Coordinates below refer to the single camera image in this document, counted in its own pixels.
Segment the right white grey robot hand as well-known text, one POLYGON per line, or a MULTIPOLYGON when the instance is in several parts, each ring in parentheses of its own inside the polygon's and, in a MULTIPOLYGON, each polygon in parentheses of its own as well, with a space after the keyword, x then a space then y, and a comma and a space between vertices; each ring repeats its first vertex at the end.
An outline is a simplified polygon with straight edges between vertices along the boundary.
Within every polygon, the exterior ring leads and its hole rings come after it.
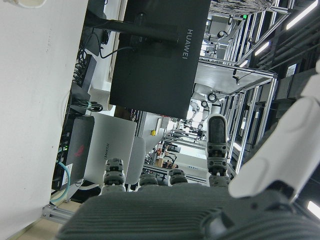
POLYGON ((137 191, 105 181, 56 234, 58 240, 317 240, 320 225, 297 213, 293 200, 320 164, 320 75, 268 130, 230 179, 226 119, 208 120, 209 186, 171 169, 169 186, 143 175, 137 191))

